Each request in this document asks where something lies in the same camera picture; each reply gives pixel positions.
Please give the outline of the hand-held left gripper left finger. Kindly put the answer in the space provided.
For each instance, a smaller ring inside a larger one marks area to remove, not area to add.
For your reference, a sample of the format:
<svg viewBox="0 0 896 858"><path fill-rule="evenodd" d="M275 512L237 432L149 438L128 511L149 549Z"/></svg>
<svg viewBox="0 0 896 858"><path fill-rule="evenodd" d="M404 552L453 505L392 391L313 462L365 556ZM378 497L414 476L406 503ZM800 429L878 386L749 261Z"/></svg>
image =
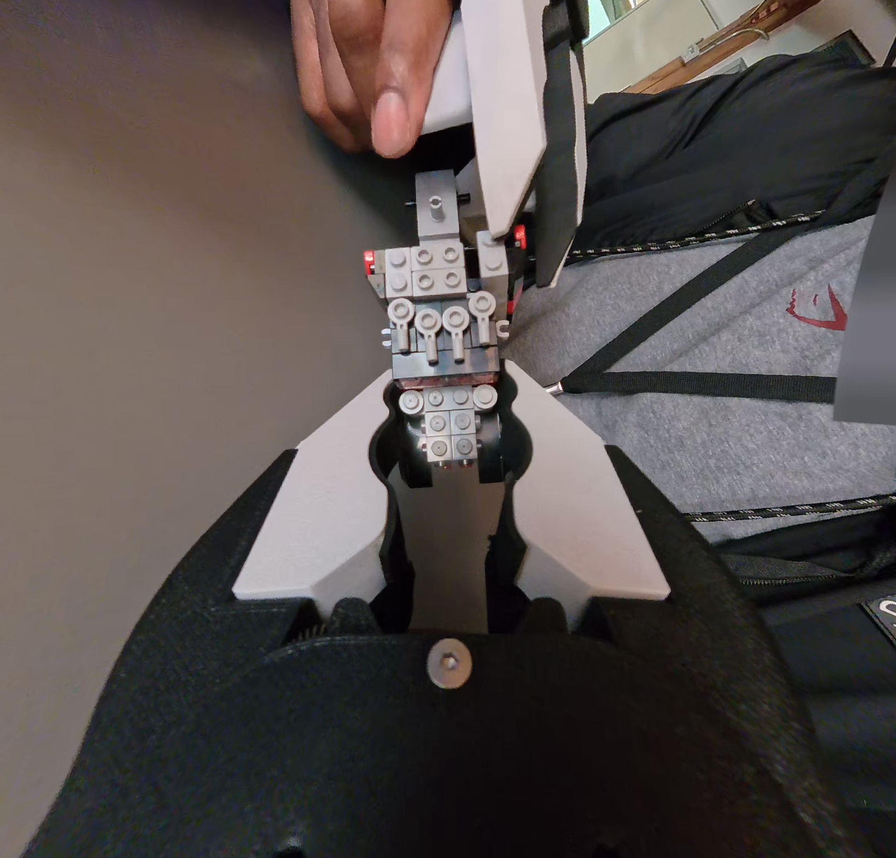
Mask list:
<svg viewBox="0 0 896 858"><path fill-rule="evenodd" d="M372 605L391 586L409 615L415 573L389 472L371 445L392 415L381 373L297 445L262 528L232 586L240 601L304 598L319 616L355 597Z"/></svg>

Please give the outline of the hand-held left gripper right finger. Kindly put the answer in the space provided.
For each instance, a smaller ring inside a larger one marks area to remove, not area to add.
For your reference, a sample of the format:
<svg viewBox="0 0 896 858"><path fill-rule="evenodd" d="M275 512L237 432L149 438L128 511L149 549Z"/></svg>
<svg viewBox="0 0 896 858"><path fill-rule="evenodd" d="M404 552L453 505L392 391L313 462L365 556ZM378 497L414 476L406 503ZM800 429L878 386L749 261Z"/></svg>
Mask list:
<svg viewBox="0 0 896 858"><path fill-rule="evenodd" d="M512 633L539 598L577 628L596 597L670 595L604 441L516 363L498 382L504 498L487 551L487 629Z"/></svg>

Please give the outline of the black cloth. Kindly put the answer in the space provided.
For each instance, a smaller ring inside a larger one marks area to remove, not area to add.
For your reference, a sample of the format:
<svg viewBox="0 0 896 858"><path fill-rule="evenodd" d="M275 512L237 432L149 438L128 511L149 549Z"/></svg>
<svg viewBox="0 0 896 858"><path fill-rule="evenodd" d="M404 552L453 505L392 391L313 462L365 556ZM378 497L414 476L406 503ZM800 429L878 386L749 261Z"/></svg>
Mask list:
<svg viewBox="0 0 896 858"><path fill-rule="evenodd" d="M894 68L823 53L586 111L584 212L574 251L665 244L834 210L873 213L894 162Z"/></svg>

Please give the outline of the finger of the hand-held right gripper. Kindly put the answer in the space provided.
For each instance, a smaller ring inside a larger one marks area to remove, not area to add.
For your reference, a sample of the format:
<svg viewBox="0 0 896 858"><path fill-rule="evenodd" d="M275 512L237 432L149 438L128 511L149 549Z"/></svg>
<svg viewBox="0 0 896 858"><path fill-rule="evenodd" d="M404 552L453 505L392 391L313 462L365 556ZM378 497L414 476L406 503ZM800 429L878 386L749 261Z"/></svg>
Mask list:
<svg viewBox="0 0 896 858"><path fill-rule="evenodd" d="M542 14L546 149L534 180L535 283L553 287L581 224L587 179L581 45L588 0L549 0Z"/></svg>
<svg viewBox="0 0 896 858"><path fill-rule="evenodd" d="M487 227L505 236L546 149L543 13L549 0L461 0L422 134L471 123Z"/></svg>

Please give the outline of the grey desk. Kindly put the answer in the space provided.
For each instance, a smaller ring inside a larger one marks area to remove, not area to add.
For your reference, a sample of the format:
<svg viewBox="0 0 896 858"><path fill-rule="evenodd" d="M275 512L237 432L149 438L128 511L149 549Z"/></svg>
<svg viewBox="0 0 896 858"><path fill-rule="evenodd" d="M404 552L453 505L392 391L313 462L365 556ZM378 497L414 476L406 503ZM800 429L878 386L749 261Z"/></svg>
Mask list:
<svg viewBox="0 0 896 858"><path fill-rule="evenodd" d="M412 172L302 111L287 0L2 0L2 856L151 597L386 366Z"/></svg>

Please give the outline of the black bag with white label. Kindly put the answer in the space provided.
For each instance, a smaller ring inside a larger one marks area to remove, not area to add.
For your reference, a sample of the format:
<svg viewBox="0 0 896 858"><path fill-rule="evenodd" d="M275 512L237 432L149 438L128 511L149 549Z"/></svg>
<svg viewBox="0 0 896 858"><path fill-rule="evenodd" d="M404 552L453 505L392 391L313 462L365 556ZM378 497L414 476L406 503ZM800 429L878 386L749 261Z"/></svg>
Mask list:
<svg viewBox="0 0 896 858"><path fill-rule="evenodd" d="M894 531L890 507L716 546L777 640L879 856L895 855Z"/></svg>

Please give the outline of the toy brick vehicle model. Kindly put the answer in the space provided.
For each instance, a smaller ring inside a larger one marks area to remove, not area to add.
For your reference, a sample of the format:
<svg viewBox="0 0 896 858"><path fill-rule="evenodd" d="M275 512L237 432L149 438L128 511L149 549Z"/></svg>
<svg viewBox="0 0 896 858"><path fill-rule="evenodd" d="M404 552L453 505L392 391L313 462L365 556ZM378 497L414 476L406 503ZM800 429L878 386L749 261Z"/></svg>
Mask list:
<svg viewBox="0 0 896 858"><path fill-rule="evenodd" d="M406 434L399 469L424 487L432 473L473 468L480 483L500 483L500 346L509 335L511 300L482 288L470 187L451 169L419 173L414 206L418 240L366 251L369 285L388 317L397 408Z"/></svg>

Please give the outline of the person's grey sweatshirt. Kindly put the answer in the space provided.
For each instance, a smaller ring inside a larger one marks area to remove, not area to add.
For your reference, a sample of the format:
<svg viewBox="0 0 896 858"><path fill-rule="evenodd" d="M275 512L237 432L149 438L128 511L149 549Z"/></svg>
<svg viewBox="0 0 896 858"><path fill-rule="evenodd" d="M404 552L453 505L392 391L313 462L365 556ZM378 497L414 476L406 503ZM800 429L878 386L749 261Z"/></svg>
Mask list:
<svg viewBox="0 0 896 858"><path fill-rule="evenodd" d="M833 377L874 216L796 237L738 274L612 371ZM505 356L558 382L747 238L583 261L523 292ZM683 513L894 493L893 426L836 422L833 406L639 394L559 402L622 449Z"/></svg>

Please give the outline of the person's right hand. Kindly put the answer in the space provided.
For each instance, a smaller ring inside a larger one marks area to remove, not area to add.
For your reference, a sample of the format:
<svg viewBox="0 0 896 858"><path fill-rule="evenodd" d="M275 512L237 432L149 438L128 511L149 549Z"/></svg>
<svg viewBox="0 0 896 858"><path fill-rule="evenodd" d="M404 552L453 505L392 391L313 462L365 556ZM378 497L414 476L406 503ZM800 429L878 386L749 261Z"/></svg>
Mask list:
<svg viewBox="0 0 896 858"><path fill-rule="evenodd" d="M311 120L350 153L416 144L457 0L289 0Z"/></svg>

